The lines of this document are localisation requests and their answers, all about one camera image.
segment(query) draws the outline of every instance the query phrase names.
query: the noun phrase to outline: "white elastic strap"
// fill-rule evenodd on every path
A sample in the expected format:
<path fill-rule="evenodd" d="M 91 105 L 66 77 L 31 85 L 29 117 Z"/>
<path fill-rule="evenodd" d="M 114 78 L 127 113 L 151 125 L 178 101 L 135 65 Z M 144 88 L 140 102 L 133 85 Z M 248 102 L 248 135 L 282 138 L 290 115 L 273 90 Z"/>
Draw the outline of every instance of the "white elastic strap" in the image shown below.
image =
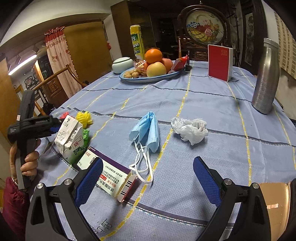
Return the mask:
<path fill-rule="evenodd" d="M 133 170 L 133 171 L 136 172 L 138 178 L 139 178 L 142 182 L 144 182 L 144 183 L 146 183 L 146 184 L 149 184 L 149 183 L 151 183 L 151 182 L 153 181 L 153 171 L 152 171 L 151 162 L 150 162 L 149 149 L 147 149 L 146 146 L 142 146 L 141 143 L 140 143 L 140 149 L 138 149 L 138 146 L 137 146 L 137 144 L 136 144 L 135 141 L 134 141 L 134 144 L 135 144 L 135 147 L 136 147 L 136 150 L 137 150 L 137 155 L 136 155 L 136 158 L 135 158 L 135 163 L 129 165 L 129 168 L 130 168 L 131 170 Z M 144 157 L 145 160 L 146 160 L 146 167 L 147 167 L 147 168 L 146 168 L 145 170 L 138 170 L 138 169 L 137 169 L 137 164 L 138 164 L 138 162 L 139 162 L 140 159 L 141 159 L 141 152 L 142 152 L 142 154 L 143 154 L 143 157 Z M 141 172 L 145 172 L 145 171 L 147 171 L 148 169 L 149 169 L 149 173 L 150 173 L 150 177 L 151 177 L 151 178 L 150 178 L 150 181 L 146 181 L 146 180 L 144 180 L 144 179 L 140 176 L 140 173 L 141 173 Z"/>

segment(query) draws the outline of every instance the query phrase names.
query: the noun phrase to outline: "blue-rimmed plate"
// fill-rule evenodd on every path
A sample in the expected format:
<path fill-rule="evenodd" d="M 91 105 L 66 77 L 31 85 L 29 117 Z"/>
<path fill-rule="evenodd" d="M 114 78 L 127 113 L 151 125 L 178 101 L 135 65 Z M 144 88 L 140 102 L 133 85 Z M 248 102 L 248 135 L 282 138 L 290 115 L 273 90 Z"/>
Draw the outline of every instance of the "blue-rimmed plate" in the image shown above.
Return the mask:
<path fill-rule="evenodd" d="M 173 73 L 170 73 L 170 74 L 165 74 L 165 75 L 160 75 L 160 76 L 155 76 L 155 77 L 139 77 L 139 78 L 136 78 L 136 79 L 129 79 L 129 78 L 124 78 L 123 75 L 124 73 L 126 72 L 122 72 L 119 76 L 119 78 L 121 78 L 122 80 L 126 80 L 128 82 L 131 82 L 131 83 L 150 83 L 150 82 L 158 82 L 158 81 L 161 81 L 161 80 L 165 80 L 165 79 L 171 79 L 175 76 L 177 76 L 178 74 L 180 74 L 182 72 L 182 70 L 179 70 L 179 71 L 176 71 L 176 72 L 173 72 Z"/>

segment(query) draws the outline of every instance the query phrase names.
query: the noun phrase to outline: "maroon sleeve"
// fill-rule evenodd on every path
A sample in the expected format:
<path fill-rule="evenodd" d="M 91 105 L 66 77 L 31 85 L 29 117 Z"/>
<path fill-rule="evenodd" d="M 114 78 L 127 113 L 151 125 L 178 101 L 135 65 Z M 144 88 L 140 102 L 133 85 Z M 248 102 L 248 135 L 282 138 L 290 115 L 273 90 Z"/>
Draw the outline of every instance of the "maroon sleeve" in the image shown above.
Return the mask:
<path fill-rule="evenodd" d="M 20 191 L 11 177 L 6 179 L 3 195 L 3 218 L 19 240 L 25 240 L 26 220 L 30 205 L 29 195 Z"/>

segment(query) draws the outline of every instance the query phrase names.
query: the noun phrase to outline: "blue tablecloth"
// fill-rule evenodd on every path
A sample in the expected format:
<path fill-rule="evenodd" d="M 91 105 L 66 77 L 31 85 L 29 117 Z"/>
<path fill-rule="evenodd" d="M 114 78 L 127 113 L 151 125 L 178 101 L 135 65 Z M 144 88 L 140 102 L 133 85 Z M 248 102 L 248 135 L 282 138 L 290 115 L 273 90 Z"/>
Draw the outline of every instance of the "blue tablecloth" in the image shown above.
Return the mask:
<path fill-rule="evenodd" d="M 128 167 L 135 160 L 135 147 L 129 132 L 148 111 L 159 121 L 160 148 L 151 154 L 153 185 L 141 184 L 131 200 L 121 204 L 95 187 L 82 213 L 101 240 L 196 240 L 215 205 L 212 205 L 192 163 L 201 156 L 209 168 L 236 184 L 288 182 L 296 177 L 296 129 L 279 104 L 269 115 L 251 105 L 256 78 L 234 67 L 232 79 L 224 82 L 207 76 L 207 62 L 190 62 L 190 72 L 157 83 L 135 84 L 108 73 L 78 92 L 52 114 L 65 111 L 76 116 L 80 110 L 91 112 L 90 145 Z M 172 133 L 170 121 L 202 118 L 209 135 L 191 146 Z M 49 146 L 55 136 L 44 138 L 38 151 L 39 175 L 36 182 L 47 186 L 74 178 L 77 171 Z M 235 222 L 235 206 L 223 234 L 226 238 Z M 70 227 L 58 205 L 68 237 Z"/>

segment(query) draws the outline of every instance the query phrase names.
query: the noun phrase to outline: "yellow apple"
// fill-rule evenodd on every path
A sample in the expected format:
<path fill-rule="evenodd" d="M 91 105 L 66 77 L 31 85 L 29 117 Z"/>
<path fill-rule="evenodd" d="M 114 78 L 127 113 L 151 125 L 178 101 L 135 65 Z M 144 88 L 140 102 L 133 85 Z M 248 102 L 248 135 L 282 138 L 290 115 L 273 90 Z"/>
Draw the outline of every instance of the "yellow apple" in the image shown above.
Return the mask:
<path fill-rule="evenodd" d="M 147 67 L 147 77 L 154 77 L 166 74 L 166 68 L 161 62 L 156 62 Z"/>

